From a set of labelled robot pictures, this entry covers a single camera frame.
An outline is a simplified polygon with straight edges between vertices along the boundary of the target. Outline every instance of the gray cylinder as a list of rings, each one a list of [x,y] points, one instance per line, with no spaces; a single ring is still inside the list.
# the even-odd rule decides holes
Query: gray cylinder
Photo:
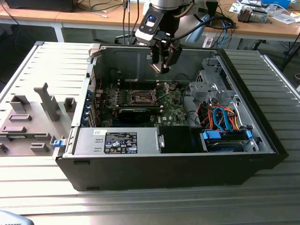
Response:
[[[160,10],[174,10],[182,5],[183,0],[150,0],[154,8]]]

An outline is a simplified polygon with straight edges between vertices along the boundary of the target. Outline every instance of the blue latch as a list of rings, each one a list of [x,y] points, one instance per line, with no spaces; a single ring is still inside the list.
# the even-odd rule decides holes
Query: blue latch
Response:
[[[251,139],[251,138],[252,138],[252,133],[251,133],[251,131],[250,131],[250,130],[247,130],[247,131],[246,131],[246,134],[247,134],[247,136],[248,136],[248,138],[249,138],[249,139]]]
[[[220,132],[216,130],[205,130],[203,132],[203,138],[204,139],[221,139]]]
[[[56,139],[53,143],[53,146],[55,148],[65,148],[67,145],[67,140],[66,139]]]

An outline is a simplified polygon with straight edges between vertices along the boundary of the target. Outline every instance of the electronic device on desk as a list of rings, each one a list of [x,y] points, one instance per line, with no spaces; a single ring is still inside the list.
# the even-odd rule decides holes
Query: electronic device on desk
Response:
[[[241,184],[288,156],[224,50],[183,49],[163,75],[150,60],[141,46],[91,54],[70,134],[53,144],[76,190]]]
[[[243,6],[238,14],[239,22],[247,23],[247,22],[259,22],[265,23],[267,22],[268,14],[260,8],[250,8],[247,6]]]
[[[10,8],[45,9],[72,12],[78,0],[5,0]]]

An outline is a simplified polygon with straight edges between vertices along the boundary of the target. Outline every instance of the black computer case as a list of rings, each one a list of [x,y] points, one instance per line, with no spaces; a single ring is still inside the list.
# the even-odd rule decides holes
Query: black computer case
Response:
[[[72,12],[78,0],[5,0],[10,8],[45,9]]]

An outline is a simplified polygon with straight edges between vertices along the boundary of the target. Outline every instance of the sticker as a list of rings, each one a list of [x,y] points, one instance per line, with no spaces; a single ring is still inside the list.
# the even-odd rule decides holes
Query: sticker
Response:
[[[105,135],[107,130],[94,130],[94,135]]]
[[[106,133],[105,154],[136,154],[137,133]]]

